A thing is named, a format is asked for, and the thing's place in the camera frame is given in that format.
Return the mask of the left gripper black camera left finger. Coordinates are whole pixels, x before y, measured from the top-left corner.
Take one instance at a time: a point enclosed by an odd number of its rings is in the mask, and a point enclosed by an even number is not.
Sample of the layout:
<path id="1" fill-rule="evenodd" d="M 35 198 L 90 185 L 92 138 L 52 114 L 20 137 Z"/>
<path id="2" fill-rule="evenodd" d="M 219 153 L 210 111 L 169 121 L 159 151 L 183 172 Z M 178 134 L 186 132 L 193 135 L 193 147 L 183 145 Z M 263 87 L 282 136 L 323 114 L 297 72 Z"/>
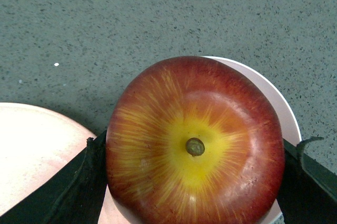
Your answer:
<path id="1" fill-rule="evenodd" d="M 1 223 L 98 223 L 106 192 L 106 132 L 1 215 Z"/>

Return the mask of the left gripper black camera right finger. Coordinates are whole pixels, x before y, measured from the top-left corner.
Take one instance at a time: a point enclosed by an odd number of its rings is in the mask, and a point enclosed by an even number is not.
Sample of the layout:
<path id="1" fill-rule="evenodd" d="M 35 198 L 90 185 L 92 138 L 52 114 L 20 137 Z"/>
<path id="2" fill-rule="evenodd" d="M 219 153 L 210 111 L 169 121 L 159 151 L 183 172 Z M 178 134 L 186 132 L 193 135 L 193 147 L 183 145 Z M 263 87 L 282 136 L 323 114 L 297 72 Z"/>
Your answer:
<path id="1" fill-rule="evenodd" d="M 304 153 L 310 137 L 296 146 L 284 142 L 285 170 L 277 196 L 285 223 L 336 223 L 336 174 Z"/>

